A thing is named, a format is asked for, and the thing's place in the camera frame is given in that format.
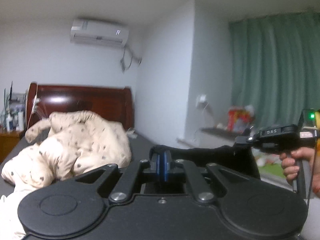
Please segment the black garment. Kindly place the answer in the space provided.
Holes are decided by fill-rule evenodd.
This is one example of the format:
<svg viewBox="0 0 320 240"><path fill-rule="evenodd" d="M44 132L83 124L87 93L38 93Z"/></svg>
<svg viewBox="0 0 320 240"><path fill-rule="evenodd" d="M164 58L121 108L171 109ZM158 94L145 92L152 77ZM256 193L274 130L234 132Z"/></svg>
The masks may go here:
<svg viewBox="0 0 320 240"><path fill-rule="evenodd" d="M190 160L201 167L204 167L207 163L216 163L244 175L260 179L255 158L249 148L236 148L225 145L218 148L180 149L156 145L150 149L149 157L152 157L154 154L163 154L166 151L169 151L172 159L175 160Z"/></svg>

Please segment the grey bed sheet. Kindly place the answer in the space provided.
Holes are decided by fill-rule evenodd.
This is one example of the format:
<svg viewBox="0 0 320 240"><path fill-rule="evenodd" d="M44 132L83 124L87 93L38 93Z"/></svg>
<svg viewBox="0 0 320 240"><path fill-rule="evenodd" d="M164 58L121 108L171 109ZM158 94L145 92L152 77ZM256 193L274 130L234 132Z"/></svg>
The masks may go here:
<svg viewBox="0 0 320 240"><path fill-rule="evenodd" d="M136 139L129 138L130 147L132 156L134 159L148 159L149 158L149 152L150 149L155 146L155 143L152 141L149 141L147 138L141 136L140 134L137 135ZM12 149L12 151L8 154L8 156L3 160L1 163L1 171L3 169L3 166L13 157L19 154L21 150L29 146L30 143L28 143L25 139L25 137L22 137L21 140L17 143L17 145ZM0 194L8 196L14 191L14 186L10 183L5 182L5 180L1 177L1 188L0 188Z"/></svg>

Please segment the colourful items on windowsill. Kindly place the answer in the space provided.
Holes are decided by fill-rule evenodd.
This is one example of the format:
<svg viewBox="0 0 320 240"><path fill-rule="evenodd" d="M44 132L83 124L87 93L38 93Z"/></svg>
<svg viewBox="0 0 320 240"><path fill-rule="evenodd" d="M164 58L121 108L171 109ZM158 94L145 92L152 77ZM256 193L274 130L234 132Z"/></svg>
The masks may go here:
<svg viewBox="0 0 320 240"><path fill-rule="evenodd" d="M227 125L219 123L216 128L234 133L242 133L255 120L255 110L252 105L232 106L228 110Z"/></svg>

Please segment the dark red wooden headboard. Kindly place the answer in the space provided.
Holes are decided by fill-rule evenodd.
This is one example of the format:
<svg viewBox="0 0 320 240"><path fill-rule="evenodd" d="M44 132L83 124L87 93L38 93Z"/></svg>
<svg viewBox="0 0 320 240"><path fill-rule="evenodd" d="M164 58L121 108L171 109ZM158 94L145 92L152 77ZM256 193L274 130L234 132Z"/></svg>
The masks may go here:
<svg viewBox="0 0 320 240"><path fill-rule="evenodd" d="M53 112L92 111L102 118L134 127L132 92L129 87L39 85L32 82L26 100L26 128Z"/></svg>

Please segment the green curtain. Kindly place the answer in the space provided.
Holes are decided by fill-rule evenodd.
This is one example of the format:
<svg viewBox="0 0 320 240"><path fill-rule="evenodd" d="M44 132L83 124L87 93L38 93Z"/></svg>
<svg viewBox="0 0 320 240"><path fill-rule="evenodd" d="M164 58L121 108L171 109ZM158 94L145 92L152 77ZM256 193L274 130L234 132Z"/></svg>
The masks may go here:
<svg viewBox="0 0 320 240"><path fill-rule="evenodd" d="M232 104L254 108L256 128L295 124L319 109L319 14L251 18L229 24Z"/></svg>

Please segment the beige patterned duvet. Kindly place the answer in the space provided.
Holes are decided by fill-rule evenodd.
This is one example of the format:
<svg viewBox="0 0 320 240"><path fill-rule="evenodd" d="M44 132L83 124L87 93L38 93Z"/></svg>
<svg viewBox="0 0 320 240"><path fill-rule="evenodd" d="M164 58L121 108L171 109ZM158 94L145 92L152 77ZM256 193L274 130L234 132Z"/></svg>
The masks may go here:
<svg viewBox="0 0 320 240"><path fill-rule="evenodd" d="M132 153L122 124L91 111L54 112L25 133L29 146L3 167L2 178L35 189L95 168L129 165Z"/></svg>

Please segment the wooden nightstand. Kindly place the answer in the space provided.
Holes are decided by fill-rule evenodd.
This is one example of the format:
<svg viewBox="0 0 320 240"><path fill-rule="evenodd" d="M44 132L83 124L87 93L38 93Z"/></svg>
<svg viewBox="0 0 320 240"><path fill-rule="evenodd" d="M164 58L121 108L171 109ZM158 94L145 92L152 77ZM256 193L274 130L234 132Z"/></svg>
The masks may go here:
<svg viewBox="0 0 320 240"><path fill-rule="evenodd" d="M18 144L18 142L23 137L23 132L7 132L5 129L1 128L0 132L0 161L1 163L8 156L8 154L13 150L13 148Z"/></svg>

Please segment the white bottle on nightstand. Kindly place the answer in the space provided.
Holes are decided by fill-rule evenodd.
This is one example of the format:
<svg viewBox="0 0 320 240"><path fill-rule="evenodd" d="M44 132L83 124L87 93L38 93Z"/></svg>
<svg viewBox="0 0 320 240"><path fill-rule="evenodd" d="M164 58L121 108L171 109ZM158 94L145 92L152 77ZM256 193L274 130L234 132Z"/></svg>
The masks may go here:
<svg viewBox="0 0 320 240"><path fill-rule="evenodd" d="M7 123L7 132L10 133L13 130L12 116L10 115L10 113L7 114L6 123Z"/></svg>

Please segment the white garment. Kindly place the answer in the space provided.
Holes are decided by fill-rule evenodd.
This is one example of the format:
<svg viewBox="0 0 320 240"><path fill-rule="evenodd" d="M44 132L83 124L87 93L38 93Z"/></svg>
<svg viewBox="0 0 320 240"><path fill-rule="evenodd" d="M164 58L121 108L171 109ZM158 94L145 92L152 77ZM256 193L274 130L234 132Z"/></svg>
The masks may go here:
<svg viewBox="0 0 320 240"><path fill-rule="evenodd" d="M26 196L24 191L14 191L1 196L1 239L23 239L25 231L18 218L17 209Z"/></svg>

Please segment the white wall socket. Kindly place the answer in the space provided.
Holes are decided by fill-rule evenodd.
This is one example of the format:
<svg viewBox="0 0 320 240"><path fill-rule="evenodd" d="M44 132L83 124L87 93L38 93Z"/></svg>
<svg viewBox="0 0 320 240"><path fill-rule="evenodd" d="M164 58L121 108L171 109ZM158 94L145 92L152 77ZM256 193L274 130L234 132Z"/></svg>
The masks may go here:
<svg viewBox="0 0 320 240"><path fill-rule="evenodd" d="M196 99L196 108L203 109L207 105L207 95L201 94Z"/></svg>

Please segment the white wall air conditioner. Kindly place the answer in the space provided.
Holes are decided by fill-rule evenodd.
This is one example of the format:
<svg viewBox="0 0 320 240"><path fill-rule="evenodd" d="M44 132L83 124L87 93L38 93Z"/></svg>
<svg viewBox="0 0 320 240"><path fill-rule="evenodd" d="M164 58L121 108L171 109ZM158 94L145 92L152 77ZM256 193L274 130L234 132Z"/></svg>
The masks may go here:
<svg viewBox="0 0 320 240"><path fill-rule="evenodd" d="M76 19L70 32L71 42L101 46L124 47L128 38L127 27L96 20Z"/></svg>

